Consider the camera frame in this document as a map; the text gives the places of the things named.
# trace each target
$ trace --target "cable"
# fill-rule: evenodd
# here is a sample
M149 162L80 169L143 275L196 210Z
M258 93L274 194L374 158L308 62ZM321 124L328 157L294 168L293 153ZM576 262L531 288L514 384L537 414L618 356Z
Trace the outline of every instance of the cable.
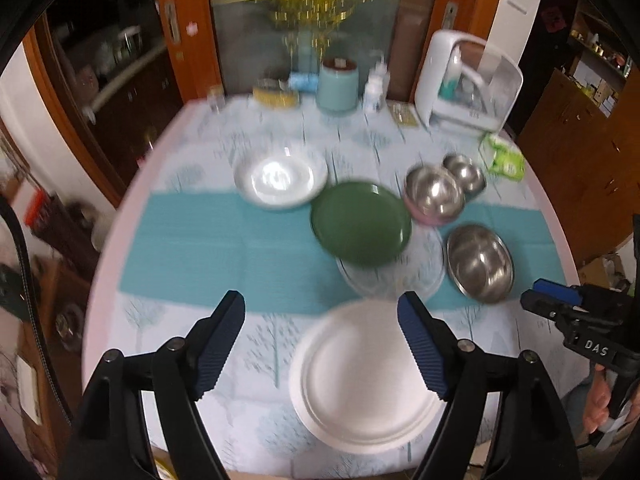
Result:
M625 422L622 426L620 426L618 428L618 431L624 430L629 424L631 424L631 422ZM580 444L580 446L576 446L575 449L582 449L582 448L585 448L585 447L590 446L590 445L591 445L590 442L585 442L584 444Z
M71 424L73 415L69 409L69 405L66 403L65 396L62 393L58 378L53 369L51 358L49 357L49 350L47 349L47 343L44 340L44 334L42 333L42 326L40 325L40 317L38 316L38 308L36 306L36 294L33 286L33 275L31 273L31 266L29 264L29 253L27 252L27 243L24 240L24 234L22 233L22 226L18 217L15 215L11 205L7 202L6 198L0 195L0 216L6 222L11 236L14 238L15 250L18 253L18 263L20 263L20 273L22 275L22 286L24 287L24 299L27 302L27 308L29 311L29 319L31 321L31 327L33 328L33 334L36 339L36 346L38 348L38 354L42 361L44 373L49 381L53 396L56 398L56 402L62 409L62 413L65 416L67 423Z

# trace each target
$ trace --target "stainless steel bowl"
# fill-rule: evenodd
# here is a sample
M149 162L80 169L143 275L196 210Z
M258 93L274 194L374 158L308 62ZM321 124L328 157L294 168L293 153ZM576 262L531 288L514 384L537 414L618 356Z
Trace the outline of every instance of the stainless steel bowl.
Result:
M465 193L453 175L445 168L430 164L417 166L407 173L404 193L412 213L435 224L456 219L465 206Z
M481 303L503 300L513 286L513 260L498 235L477 224L454 229L447 239L447 270L466 296Z
M458 181L467 198L479 195L486 187L484 173L468 156L452 153L444 158L442 165Z

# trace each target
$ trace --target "wall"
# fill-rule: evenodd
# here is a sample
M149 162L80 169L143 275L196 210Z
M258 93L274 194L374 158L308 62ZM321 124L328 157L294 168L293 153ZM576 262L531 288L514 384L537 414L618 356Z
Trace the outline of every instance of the wall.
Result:
M83 200L98 211L113 212L60 136L31 76L22 45L0 75L0 116L47 191L56 192L63 201Z
M634 256L634 239L633 236L620 247L616 253L620 256L622 266L625 269L625 276L630 282L636 279L636 257Z
M519 62L529 39L533 20L540 0L500 0L488 43L503 49L515 62Z

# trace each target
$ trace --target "cardboard box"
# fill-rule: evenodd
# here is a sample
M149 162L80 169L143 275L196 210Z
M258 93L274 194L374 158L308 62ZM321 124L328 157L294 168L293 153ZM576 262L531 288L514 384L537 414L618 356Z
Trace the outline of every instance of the cardboard box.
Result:
M581 285L590 283L591 285L611 288L618 282L614 278L614 274L617 272L622 273L622 275L625 273L620 256L617 254L605 254L581 268L578 271L578 277Z

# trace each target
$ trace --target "human hand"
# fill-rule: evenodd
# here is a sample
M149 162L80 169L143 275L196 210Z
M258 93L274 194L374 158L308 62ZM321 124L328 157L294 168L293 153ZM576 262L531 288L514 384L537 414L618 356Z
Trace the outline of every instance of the human hand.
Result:
M607 384L604 366L596 365L591 390L587 395L587 403L582 414L582 425L587 433L593 433L609 418L607 404L611 399L611 389ZM631 411L626 422L636 420L640 415L640 388L631 397Z

